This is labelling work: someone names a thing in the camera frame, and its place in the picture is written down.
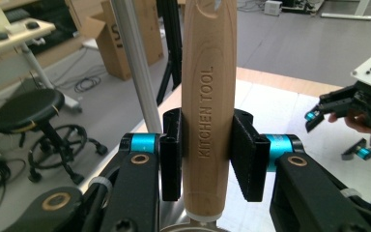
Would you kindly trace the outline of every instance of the gray floor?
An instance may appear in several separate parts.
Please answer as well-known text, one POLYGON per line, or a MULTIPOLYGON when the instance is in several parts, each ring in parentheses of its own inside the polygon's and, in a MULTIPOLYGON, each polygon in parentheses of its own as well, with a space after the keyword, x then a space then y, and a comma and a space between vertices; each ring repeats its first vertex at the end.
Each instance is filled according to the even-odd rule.
MULTIPOLYGON (((352 13, 357 3, 327 2, 321 12, 352 13)), ((371 15, 371 3, 366 10, 371 15)), ((155 93, 164 72, 164 58, 150 67, 155 93)), ((238 66, 269 73, 278 73, 318 82, 346 86, 355 81, 350 78, 352 69, 371 56, 371 21, 312 17, 304 14, 264 15, 262 12, 238 15, 238 66)), ((68 79, 82 77, 94 67, 101 71, 100 54, 94 49, 82 48, 65 60, 46 69, 57 84, 68 79)), ((63 90, 79 100, 82 113, 67 109, 52 120, 54 125, 79 124, 110 149, 115 147, 124 133, 131 131, 141 120, 142 114, 132 80, 103 73, 101 84, 77 94, 73 89, 63 90)), ((38 134, 28 134, 25 148, 16 148, 17 136, 0 134, 0 152, 7 158, 26 158, 28 147, 38 134)), ((72 168, 88 175, 101 161, 93 146, 87 146, 76 158, 72 168)), ((20 165, 12 164, 15 173, 20 165)), ((26 207, 43 192, 59 186, 73 186, 62 168, 45 170, 43 180, 32 184, 23 171, 8 184, 0 209, 0 230, 14 222, 26 207)))

